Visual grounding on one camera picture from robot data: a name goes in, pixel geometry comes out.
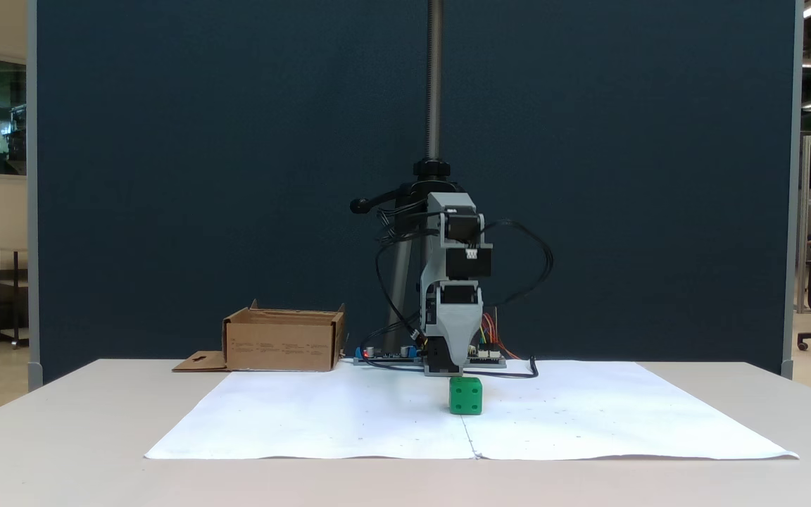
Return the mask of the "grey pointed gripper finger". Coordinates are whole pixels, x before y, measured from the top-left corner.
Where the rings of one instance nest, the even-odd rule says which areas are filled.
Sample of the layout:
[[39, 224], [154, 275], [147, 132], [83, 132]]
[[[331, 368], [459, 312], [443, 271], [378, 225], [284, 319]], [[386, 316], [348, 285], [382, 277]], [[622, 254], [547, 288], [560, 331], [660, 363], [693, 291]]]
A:
[[469, 360], [471, 341], [479, 331], [480, 320], [442, 320], [439, 325], [441, 346], [439, 357], [442, 372], [463, 375]]

